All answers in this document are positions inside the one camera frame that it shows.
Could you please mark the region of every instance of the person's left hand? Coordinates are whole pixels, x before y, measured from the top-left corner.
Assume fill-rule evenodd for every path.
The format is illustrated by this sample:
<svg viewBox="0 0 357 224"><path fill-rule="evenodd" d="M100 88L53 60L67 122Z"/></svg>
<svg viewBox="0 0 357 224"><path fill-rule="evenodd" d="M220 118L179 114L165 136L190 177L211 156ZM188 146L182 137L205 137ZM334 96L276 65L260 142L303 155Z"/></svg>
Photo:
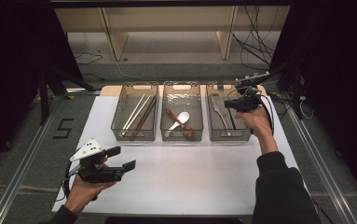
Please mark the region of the person's left hand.
<svg viewBox="0 0 357 224"><path fill-rule="evenodd" d="M93 184L83 181L79 175L76 175L70 195L64 206L78 215L93 198L99 195L104 189L108 189L115 184L116 181Z"/></svg>

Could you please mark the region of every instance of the gray floor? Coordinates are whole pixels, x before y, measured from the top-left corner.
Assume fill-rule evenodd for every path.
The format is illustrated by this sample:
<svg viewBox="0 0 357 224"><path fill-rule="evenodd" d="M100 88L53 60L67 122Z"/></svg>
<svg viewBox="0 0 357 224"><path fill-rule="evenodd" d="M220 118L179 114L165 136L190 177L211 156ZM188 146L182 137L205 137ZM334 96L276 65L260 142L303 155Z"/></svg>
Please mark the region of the gray floor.
<svg viewBox="0 0 357 224"><path fill-rule="evenodd" d="M244 32L237 34L238 37L246 35ZM278 36L278 32L273 32L268 36L267 41L271 47L275 46ZM198 80L206 83L215 81L220 76L223 76L225 80L233 80L256 72L242 65L240 46L235 42L232 43L229 59L222 60L214 33L130 34L122 60L117 62L118 67L112 60L103 35L69 34L69 40L76 55L89 52L103 56L95 63L79 65L82 73L104 78L101 80L92 75L84 75L86 82L95 87L121 84L127 81L143 81L143 79L159 82ZM267 68L266 64L261 64L255 58L250 56L247 58L246 52L243 52L242 56L245 63ZM98 56L84 55L77 61L87 63L97 58ZM275 81L276 78L273 78L264 84L268 92L277 91ZM65 82L65 85L67 88L77 88L70 82ZM69 95L74 97L50 100L50 103L56 106L56 112L13 203L8 205L3 223L36 223L48 220L53 215L50 212L50 205L55 199L67 160L77 145L96 97L96 94L89 93L70 93ZM278 101L274 101L273 104L278 113L282 114L285 111L286 105ZM316 166L305 149L289 110L291 109L288 109L286 114L280 115L281 124L310 195L335 223L344 223L344 218L340 217ZM311 108L304 105L304 110L311 111ZM0 198L9 186L12 176L20 167L22 158L32 145L36 132L40 129L40 115L40 103L34 99L34 104L29 108L25 120L12 138L11 150L0 153ZM73 119L64 123L72 128L72 131L68 138L54 139L53 136L65 135L65 132L58 131L62 119ZM302 121L357 219L357 182L344 161L335 153L335 146L317 118L316 112L312 119ZM321 215L321 217L323 223L329 223L325 216ZM83 214L77 223L103 223L104 220L105 217ZM250 223L251 216L245 217L243 222Z"/></svg>

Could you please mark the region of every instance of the white spoon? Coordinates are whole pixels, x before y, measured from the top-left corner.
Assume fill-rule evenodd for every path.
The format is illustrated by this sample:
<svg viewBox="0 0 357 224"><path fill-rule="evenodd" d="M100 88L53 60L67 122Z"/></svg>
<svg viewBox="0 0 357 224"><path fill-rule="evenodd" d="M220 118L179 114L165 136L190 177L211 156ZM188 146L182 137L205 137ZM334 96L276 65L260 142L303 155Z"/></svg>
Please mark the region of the white spoon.
<svg viewBox="0 0 357 224"><path fill-rule="evenodd" d="M189 120L189 113L187 113L185 111L182 112L181 114L178 115L178 119L181 121L181 123L186 123ZM166 131L164 136L169 137L172 130L174 130L176 127L178 127L180 125L181 124L179 124L177 121L175 121L175 123L171 126L171 128L168 131Z"/></svg>

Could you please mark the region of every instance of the plastic container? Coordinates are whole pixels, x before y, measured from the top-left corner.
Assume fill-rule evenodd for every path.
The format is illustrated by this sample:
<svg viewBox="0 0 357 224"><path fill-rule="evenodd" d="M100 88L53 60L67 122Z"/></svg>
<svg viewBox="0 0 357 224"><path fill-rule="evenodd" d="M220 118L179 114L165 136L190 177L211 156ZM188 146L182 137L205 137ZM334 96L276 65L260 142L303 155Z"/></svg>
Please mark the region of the plastic container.
<svg viewBox="0 0 357 224"><path fill-rule="evenodd" d="M242 119L235 119L237 111L232 108L225 108L224 101L228 99L238 99L240 94L236 91L234 82L224 84L223 93L217 88L216 83L207 84L207 115L211 141L248 141L251 137L251 130L247 129ZM223 122L214 105L219 110L227 124Z"/></svg>
<svg viewBox="0 0 357 224"><path fill-rule="evenodd" d="M193 136L188 137L188 131L184 131L181 126L170 131L175 120L165 108L169 108L176 117L182 112L187 112L189 119L185 125L193 129ZM160 130L163 141L201 141L203 122L198 82L164 83Z"/></svg>
<svg viewBox="0 0 357 224"><path fill-rule="evenodd" d="M111 130L117 141L155 141L157 117L158 84L126 83L119 95Z"/></svg>

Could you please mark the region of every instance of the white tabletop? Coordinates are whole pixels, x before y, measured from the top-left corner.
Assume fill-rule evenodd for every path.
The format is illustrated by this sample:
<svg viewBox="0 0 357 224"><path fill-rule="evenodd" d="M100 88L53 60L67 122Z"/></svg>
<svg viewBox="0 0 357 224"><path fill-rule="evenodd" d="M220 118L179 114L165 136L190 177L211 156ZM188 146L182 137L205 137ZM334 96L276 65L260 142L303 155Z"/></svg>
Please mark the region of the white tabletop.
<svg viewBox="0 0 357 224"><path fill-rule="evenodd" d="M93 137L102 148L122 147L119 155L108 160L109 166L121 166L132 160L137 163L121 182L104 190L83 212L141 217L241 217L252 214L255 180L259 175L256 159L261 155L258 141L251 136L248 142L211 142L205 98L201 100L204 131L200 142L161 140L160 100L156 140L126 143L118 142L110 128L118 97L96 97L77 148ZM297 168L274 106L272 111L274 137L280 152L289 167ZM78 161L73 162L72 167L77 164ZM57 198L62 197L60 190ZM64 203L65 200L56 202L52 211L59 210Z"/></svg>

